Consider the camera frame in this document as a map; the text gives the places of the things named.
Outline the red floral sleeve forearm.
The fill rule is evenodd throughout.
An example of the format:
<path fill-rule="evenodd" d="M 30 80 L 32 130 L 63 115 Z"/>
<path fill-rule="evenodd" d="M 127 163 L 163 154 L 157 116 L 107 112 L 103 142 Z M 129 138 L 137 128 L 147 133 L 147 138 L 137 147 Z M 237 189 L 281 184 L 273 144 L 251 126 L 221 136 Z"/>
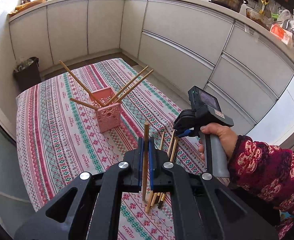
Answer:
<path fill-rule="evenodd" d="M 276 230 L 279 239 L 294 239 L 294 151 L 240 135 L 228 169 L 231 182 L 291 214 Z"/>

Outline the person's right hand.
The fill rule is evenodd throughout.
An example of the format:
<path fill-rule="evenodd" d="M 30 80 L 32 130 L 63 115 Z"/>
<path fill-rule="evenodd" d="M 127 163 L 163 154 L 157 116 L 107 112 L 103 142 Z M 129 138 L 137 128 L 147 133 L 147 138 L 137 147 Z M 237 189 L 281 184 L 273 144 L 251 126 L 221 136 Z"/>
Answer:
<path fill-rule="evenodd" d="M 210 123 L 206 126 L 202 126 L 200 131 L 203 134 L 214 134 L 218 136 L 222 148 L 224 149 L 227 160 L 231 159 L 234 152 L 238 136 L 234 133 L 231 128 L 227 126 L 222 126 L 217 123 Z"/>

